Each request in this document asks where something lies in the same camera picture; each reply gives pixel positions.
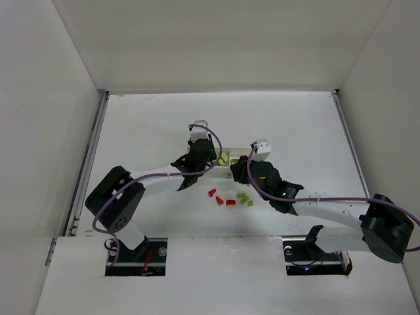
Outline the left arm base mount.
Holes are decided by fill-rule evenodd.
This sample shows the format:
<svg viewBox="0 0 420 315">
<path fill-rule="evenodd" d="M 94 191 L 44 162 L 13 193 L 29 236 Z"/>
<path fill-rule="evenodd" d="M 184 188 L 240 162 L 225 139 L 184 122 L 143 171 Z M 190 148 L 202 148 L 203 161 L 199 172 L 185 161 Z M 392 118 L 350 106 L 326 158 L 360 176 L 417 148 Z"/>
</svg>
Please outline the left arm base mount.
<svg viewBox="0 0 420 315">
<path fill-rule="evenodd" d="M 165 276 L 167 259 L 167 238 L 151 238 L 139 250 L 131 251 L 120 241 L 106 240 L 108 251 L 105 276 Z"/>
</svg>

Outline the light green 2x3 lego brick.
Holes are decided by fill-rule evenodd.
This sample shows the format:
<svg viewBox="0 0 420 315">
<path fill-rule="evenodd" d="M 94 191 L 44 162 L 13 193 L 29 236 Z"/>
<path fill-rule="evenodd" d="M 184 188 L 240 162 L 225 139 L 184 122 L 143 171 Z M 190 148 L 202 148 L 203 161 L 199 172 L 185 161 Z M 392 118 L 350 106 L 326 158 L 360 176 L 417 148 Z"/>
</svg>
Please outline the light green 2x3 lego brick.
<svg viewBox="0 0 420 315">
<path fill-rule="evenodd" d="M 230 165 L 230 152 L 229 151 L 221 152 L 218 165 L 221 167 L 228 167 Z"/>
</svg>

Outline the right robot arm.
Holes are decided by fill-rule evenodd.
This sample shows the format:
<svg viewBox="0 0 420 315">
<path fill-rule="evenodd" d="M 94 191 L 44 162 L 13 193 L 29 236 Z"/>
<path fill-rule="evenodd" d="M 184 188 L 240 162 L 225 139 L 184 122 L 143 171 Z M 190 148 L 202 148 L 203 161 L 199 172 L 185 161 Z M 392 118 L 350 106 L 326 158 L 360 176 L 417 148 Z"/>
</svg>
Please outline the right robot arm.
<svg viewBox="0 0 420 315">
<path fill-rule="evenodd" d="M 396 206 L 386 196 L 373 198 L 324 197 L 307 192 L 300 184 L 283 180 L 267 161 L 241 156 L 230 166 L 235 182 L 250 184 L 276 211 L 296 217 L 317 217 L 337 223 L 313 226 L 306 242 L 325 253 L 369 251 L 390 263 L 401 263 L 419 219 Z"/>
</svg>

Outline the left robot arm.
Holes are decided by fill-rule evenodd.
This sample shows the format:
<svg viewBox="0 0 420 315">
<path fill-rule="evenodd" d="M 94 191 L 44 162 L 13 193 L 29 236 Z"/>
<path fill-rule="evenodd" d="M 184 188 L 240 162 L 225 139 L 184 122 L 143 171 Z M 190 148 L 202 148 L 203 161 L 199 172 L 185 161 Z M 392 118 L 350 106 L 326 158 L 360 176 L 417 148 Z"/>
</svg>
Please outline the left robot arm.
<svg viewBox="0 0 420 315">
<path fill-rule="evenodd" d="M 148 238 L 131 222 L 140 201 L 189 188 L 215 159 L 211 140 L 190 141 L 189 145 L 186 154 L 152 173 L 143 171 L 132 175 L 120 165 L 112 168 L 85 201 L 85 207 L 94 215 L 93 230 L 113 236 L 118 245 L 134 255 L 142 255 Z"/>
</svg>

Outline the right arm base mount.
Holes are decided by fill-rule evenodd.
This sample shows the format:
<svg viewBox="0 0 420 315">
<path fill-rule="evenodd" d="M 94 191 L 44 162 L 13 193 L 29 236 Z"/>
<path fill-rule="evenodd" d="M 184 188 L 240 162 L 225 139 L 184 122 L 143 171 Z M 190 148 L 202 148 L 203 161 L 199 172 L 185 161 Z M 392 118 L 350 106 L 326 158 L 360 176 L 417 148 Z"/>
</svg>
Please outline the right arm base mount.
<svg viewBox="0 0 420 315">
<path fill-rule="evenodd" d="M 313 226 L 306 236 L 282 238 L 288 276 L 348 276 L 352 261 L 347 251 L 326 253 L 315 241 L 322 225 Z"/>
</svg>

